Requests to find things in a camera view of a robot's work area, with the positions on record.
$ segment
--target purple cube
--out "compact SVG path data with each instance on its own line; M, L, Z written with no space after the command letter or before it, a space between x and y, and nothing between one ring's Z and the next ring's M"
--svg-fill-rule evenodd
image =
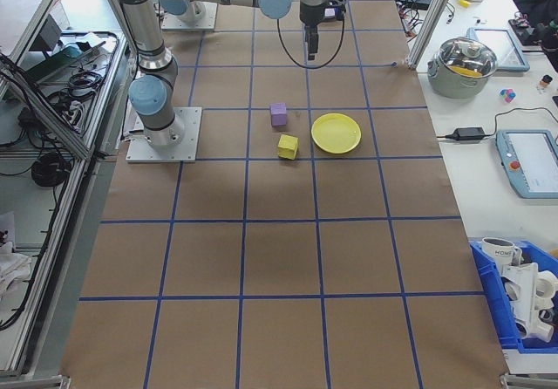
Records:
M271 112L271 126L285 126L287 124L287 105L275 103L269 107Z

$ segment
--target blue plastic bin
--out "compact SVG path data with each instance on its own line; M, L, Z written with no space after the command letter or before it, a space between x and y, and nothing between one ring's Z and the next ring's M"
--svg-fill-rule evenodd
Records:
M495 262L482 251L480 242L470 243L502 348L516 349L523 354L558 354L558 331L555 331L548 343L538 338L521 339L515 326L509 298L504 290ZM535 247L531 242L519 241L515 244L523 250L524 255L531 257L533 263L539 264L539 271L549 270L558 276L558 260L556 258ZM555 306L558 304L558 296L553 298L553 302Z

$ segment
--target cable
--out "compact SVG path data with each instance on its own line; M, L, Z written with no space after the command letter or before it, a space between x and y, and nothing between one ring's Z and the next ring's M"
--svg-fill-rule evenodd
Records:
M25 139L25 129L22 128L19 132L19 136L17 136L17 139L11 142L0 143L0 147L13 147L14 145L17 145L19 142L21 142L23 139Z
M37 100L41 101L41 104L47 109L47 110L51 110L51 103L49 102L49 100L44 96L44 94L41 92L41 90L38 88L38 85L35 84L35 81L33 80L29 80L29 77L27 75L27 72L25 72L23 69L21 69L19 66L17 66L16 64L14 64L10 58L8 58L6 55L4 55L3 53L0 52L0 62L4 63L6 66L8 66L9 71L12 73L12 75L16 76L16 74L18 74L23 81L27 84L27 86L29 87L30 91L35 95L35 97L37 98ZM34 110L34 105L31 103L31 99L29 98L29 94L27 93L27 90L25 90L25 88L22 86L22 84L16 80L15 78L11 77L10 75L0 71L0 77L5 78L6 80L8 80L10 83L12 83L15 87L17 87L17 89L21 92L25 104L29 107L29 109L31 110L31 112L33 113L33 115L36 116L35 114L35 110ZM73 126L70 125L66 119L64 119L62 116L60 116L59 114L57 114L56 112L50 112L55 118L57 118L58 120L61 120L64 123L64 126L66 126L67 128L74 130Z
M94 71L83 71L76 75L72 75L68 79L68 93L75 99L86 100L91 97L93 90L96 90L103 76Z
M512 108L511 110L508 110L507 112L498 113L498 114L494 115L494 131L490 134L487 134L486 137L489 138L490 136L494 136L496 134L496 132L498 132L498 118L500 116L504 116L506 114L509 114L511 112L515 112L517 110L528 111L528 112L532 112L532 111L535 111L535 110L544 110L545 112L550 114L550 117L552 117L552 119L554 119L554 121L558 124L558 119L546 107L532 107L532 108L515 107L515 108Z
M3 177L15 177L17 175L21 175L21 174L25 174L27 171L29 171L31 169L31 167L25 169L24 171L21 171L19 173L0 173L0 176Z
M468 140L483 140L485 138L490 138L494 136L498 132L498 118L500 116L504 116L506 114L516 112L516 111L537 111L537 110L544 110L547 112L550 117L558 124L558 118L552 114L550 110L546 107L532 107L532 108L524 108L524 107L515 107L511 110L506 112L497 113L494 115L494 130L492 133L485 133L482 127L458 127L453 131L453 133L436 136L437 139L449 139L449 140L456 140L456 141L468 141Z
M31 290L33 288L33 284L37 279L39 266L51 242L52 230L54 229L54 222L56 221L56 218L58 217L58 212L60 210L60 202L62 200L61 197L64 195L68 187L69 178L70 178L69 176L66 177L59 197L56 198L55 196L54 198L55 204L54 204L54 209L52 210L51 219L49 220L49 226L46 231L46 236L44 237L43 245L41 245L41 249L39 250L39 253L36 255L37 262L35 263L35 266L33 267L33 271L31 272L31 278L27 281L27 289L25 290L24 298L22 299L21 304L16 309L13 310L14 313L12 313L12 315L8 319L6 319L5 321L0 321L0 331L5 331L8 328L10 328L13 324L17 322L19 317L21 317L21 314L25 311L27 302L29 301L29 297L31 296Z
M453 21L453 18L455 17L455 7L450 3L447 3L446 8L450 11L450 15L447 16L447 20L446 20L446 24L449 24Z
M279 41L281 41L282 49L285 51L285 53L287 53L287 56L289 57L289 59L296 66L298 66L299 68L303 68L303 69L320 69L320 68L324 68L325 66L329 65L333 61L333 59L335 59L337 57L337 54L341 50L341 46L343 45L343 38L344 38L344 34L345 34L345 19L342 20L342 24L343 25L341 26L341 37L339 38L339 45L337 46L337 50L335 51L335 53L333 53L333 56L330 58L330 60L328 60L324 64L317 65L317 66L308 66L308 65L303 65L303 64L300 64L300 63L296 62L296 60L292 57L292 55L287 50L287 47L285 46L285 43L282 41L281 27L279 25L279 20L277 20L277 34L279 34Z

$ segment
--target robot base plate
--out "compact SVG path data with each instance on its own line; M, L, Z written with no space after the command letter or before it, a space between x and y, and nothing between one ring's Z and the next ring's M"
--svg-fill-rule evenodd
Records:
M152 147L145 137L133 137L126 161L128 162L194 162L198 150L201 126L201 107L175 107L177 117L184 122L185 131L182 141L173 147ZM136 127L143 128L138 119Z
M212 31L217 20L217 4L204 3L206 12L198 21L188 24L172 14L165 14L161 25L163 31Z

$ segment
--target power cord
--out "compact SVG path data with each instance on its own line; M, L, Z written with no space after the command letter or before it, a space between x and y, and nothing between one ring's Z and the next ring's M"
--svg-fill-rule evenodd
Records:
M453 133L442 135L442 136L436 136L436 138L437 139L456 140L456 141L473 141L473 140L474 141L479 141L479 140L483 140L485 138L490 138L490 137L494 136L496 134L496 132L498 132L498 118L500 116L504 116L506 114L516 112L516 111L532 112L532 111L538 111L538 110L544 110L545 112L547 112L550 115L550 117L552 117L552 119L558 124L558 118L556 118L556 116L554 116L553 113L550 110L548 110L546 107L533 107L533 108L515 107L515 108L512 108L511 110L508 110L506 112L497 113L497 114L494 115L494 130L493 130L492 133L485 133L485 131L482 127L458 127L457 129L455 129L453 131Z
M345 34L345 19L343 18L343 20L342 20L341 37L339 38L339 45L337 46L337 49L335 50L335 53L333 53L333 56L327 62L325 62L321 65L308 66L308 65L303 65L299 62L296 62L296 60L293 58L293 56L287 50L287 46L285 46L285 43L282 40L281 27L280 27L280 24L279 24L279 20L277 20L277 34L279 35L279 41L281 42L282 49L285 51L285 53L287 53L287 56L289 57L289 59L296 66L298 66L299 68L303 68L303 69L320 69L320 68L324 68L325 66L329 65L333 61L333 59L335 59L337 57L337 54L341 50L341 46L343 46L343 38L344 38L344 34Z
M29 107L29 109L31 110L31 113L33 114L33 116L35 116L35 111L34 111L34 106L31 103L31 99L29 97L29 94L27 93L27 90L25 90L25 88L23 87L22 83L19 82L19 80L17 80L15 78L16 76L19 76L23 80L23 82L29 88L30 92L37 98L38 101L41 102L42 105L44 105L44 107L47 110L53 110L49 100L41 92L41 90L39 89L39 87L35 83L35 81L33 81L32 79L29 79L27 73L23 69L19 68L19 66L14 64L11 61L10 58L8 58L6 55L4 55L1 52L0 52L0 62L3 63L8 68L8 70L11 72L11 75L13 75L13 76L11 76L11 75L8 75L5 72L0 71L0 77L6 79L8 82L10 82L13 86L15 86L21 92L21 95L24 99L24 102ZM51 113L52 113L53 117L62 121L62 123L64 124L65 127L69 128L71 130L75 130L73 128L73 126L70 125L64 117L57 114L56 112L51 112Z
M48 229L46 230L46 235L43 240L43 245L41 245L41 249L39 250L38 254L35 255L35 257L37 258L37 262L35 263L35 266L33 267L33 271L31 272L31 278L26 281L27 289L25 290L24 298L22 299L22 302L19 304L19 306L16 309L12 310L13 313L8 319L6 319L5 321L0 321L0 331L5 331L8 328L10 328L13 324L17 322L19 317L21 317L21 314L25 311L27 302L29 301L29 298L31 296L31 290L33 288L33 284L37 279L39 266L41 264L41 261L43 260L44 254L49 248L49 244L51 243L52 231L54 230L54 222L58 217L58 212L60 211L60 206L61 206L60 202L62 200L61 197L64 195L68 187L68 178L69 177L65 178L63 182L62 190L60 191L58 198L56 196L56 187L52 188L52 193L54 195L54 203L55 203L54 209L52 210L51 219L49 221Z
M17 136L17 139L12 140L10 142L0 143L0 147L13 147L24 139L25 139L25 129L22 128L21 131L19 132L19 136Z

